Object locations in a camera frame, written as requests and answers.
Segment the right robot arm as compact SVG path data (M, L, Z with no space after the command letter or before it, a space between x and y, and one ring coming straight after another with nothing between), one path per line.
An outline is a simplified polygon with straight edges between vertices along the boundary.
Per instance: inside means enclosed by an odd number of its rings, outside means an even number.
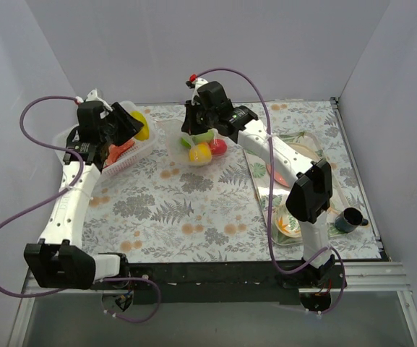
M304 251L304 280L320 287L330 279L335 258L329 249L327 212L332 197L329 163L312 160L295 151L279 137L267 133L258 115L246 106L233 106L223 86L201 77L191 77L187 86L192 98L185 102L182 132L198 135L210 129L253 152L279 173L291 188L285 206L298 221Z

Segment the yellow lemon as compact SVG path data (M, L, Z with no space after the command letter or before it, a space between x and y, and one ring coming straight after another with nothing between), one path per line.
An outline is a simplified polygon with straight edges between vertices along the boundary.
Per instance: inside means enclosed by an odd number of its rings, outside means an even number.
M189 160L191 163L205 164L212 160L212 153L207 142L201 142L189 150Z

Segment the green starfruit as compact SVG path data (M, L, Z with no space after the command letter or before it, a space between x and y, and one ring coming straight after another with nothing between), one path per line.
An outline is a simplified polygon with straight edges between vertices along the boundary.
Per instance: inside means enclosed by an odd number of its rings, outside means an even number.
M192 148L192 145L191 145L191 143L186 139L186 138L184 138L184 137L181 137L180 138L180 143L181 143L181 145L183 146L183 147L185 147L185 148L187 148L187 149L191 149Z

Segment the red apple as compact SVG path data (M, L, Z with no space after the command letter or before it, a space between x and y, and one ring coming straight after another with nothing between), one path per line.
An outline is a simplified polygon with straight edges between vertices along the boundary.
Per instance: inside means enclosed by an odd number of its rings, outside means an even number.
M220 138L211 140L208 145L213 156L224 155L227 151L227 144Z

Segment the yellow bell pepper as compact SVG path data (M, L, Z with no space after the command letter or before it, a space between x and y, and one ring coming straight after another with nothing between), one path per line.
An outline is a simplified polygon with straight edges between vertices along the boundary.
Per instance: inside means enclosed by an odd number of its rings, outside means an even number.
M134 138L138 141L145 141L149 138L149 126L146 118L139 111L132 111L131 116L143 124L143 127L138 131Z

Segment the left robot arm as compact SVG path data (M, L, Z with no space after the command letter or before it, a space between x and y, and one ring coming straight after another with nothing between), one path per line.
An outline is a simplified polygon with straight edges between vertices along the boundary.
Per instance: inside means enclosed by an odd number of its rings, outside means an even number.
M77 125L64 146L57 147L63 155L60 197L38 241L24 250L40 287L89 289L103 279L116 289L129 284L126 256L116 252L89 255L82 248L82 232L110 146L124 145L147 127L132 111L124 102L107 106L101 100L89 100L78 105Z

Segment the green apple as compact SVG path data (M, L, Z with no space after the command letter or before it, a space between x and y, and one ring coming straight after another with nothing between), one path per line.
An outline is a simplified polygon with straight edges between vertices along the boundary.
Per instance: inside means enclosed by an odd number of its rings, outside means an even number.
M215 137L214 132L210 130L210 131L205 132L203 134L193 135L192 136L192 141L194 142L194 144L197 145L201 142L211 142L214 137Z

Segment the watermelon slice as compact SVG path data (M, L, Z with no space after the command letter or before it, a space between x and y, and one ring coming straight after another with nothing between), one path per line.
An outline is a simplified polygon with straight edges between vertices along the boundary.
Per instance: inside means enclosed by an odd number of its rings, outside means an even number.
M123 153L125 153L127 150L132 148L134 144L135 144L135 141L133 139L130 139L120 146L110 145L108 147L108 157L106 158L104 166L107 167L115 163L119 159L119 157Z

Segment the clear zip top bag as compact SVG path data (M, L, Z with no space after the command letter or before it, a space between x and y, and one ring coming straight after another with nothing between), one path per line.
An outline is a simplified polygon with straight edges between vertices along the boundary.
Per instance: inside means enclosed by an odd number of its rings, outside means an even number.
M212 155L212 160L209 163L205 163L205 164L191 163L189 160L190 149L187 149L181 145L180 138L181 137L186 138L191 143L192 147L195 146L196 144L194 144L194 142L192 141L193 135L189 135L181 131L182 121L176 120L176 119L162 120L162 121L158 121L157 125L159 129L162 130L165 135L165 145L166 145L168 155L176 163L180 163L180 164L187 165L187 166L204 166L204 165L210 164L212 161L222 156L222 155L219 155L219 156ZM224 140L224 138L218 134L217 130L215 129L210 129L210 130L214 132L215 137L213 139L220 138Z

